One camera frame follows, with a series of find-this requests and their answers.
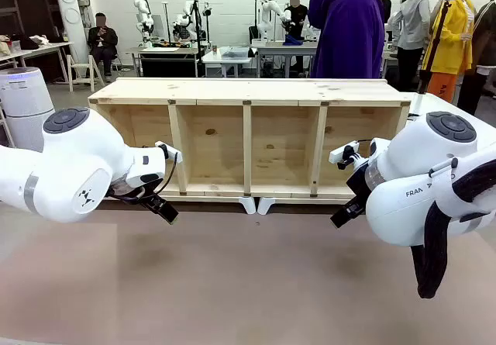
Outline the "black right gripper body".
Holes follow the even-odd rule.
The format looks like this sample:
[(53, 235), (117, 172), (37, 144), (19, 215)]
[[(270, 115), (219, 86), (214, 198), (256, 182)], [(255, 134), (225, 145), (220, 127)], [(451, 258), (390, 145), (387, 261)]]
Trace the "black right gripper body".
[(370, 196), (371, 190), (368, 187), (365, 174), (368, 169), (368, 162), (358, 165), (354, 168), (354, 171), (350, 178), (347, 180), (346, 184), (349, 189), (354, 193), (354, 197), (346, 203), (347, 206), (365, 206)]

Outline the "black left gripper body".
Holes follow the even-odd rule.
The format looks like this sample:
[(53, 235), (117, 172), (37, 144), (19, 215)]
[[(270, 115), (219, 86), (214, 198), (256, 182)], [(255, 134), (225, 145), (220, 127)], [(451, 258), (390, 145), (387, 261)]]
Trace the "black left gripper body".
[(141, 185), (138, 188), (134, 188), (131, 190), (131, 192), (128, 192), (124, 195), (118, 195), (115, 188), (110, 188), (108, 190), (108, 197), (117, 199), (125, 203), (129, 203), (131, 205), (163, 205), (165, 203), (165, 200), (157, 194), (157, 186), (159, 184), (160, 181), (152, 181), (150, 183)]

